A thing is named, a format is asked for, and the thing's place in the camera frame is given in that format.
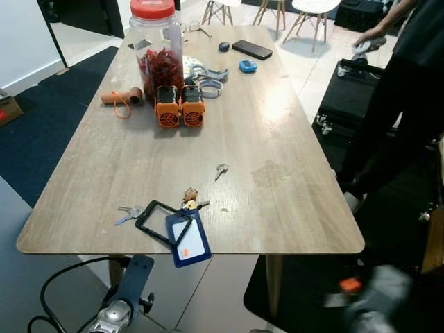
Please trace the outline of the person's hand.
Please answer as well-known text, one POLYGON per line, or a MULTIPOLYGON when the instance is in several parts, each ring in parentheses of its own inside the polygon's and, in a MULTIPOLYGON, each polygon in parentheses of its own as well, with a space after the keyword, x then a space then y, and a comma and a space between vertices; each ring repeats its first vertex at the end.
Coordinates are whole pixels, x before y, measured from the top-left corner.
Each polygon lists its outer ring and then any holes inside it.
POLYGON ((380 37, 386 36, 386 29, 383 26, 374 26, 369 28, 355 41, 355 46, 362 44, 362 42, 372 41, 380 37))

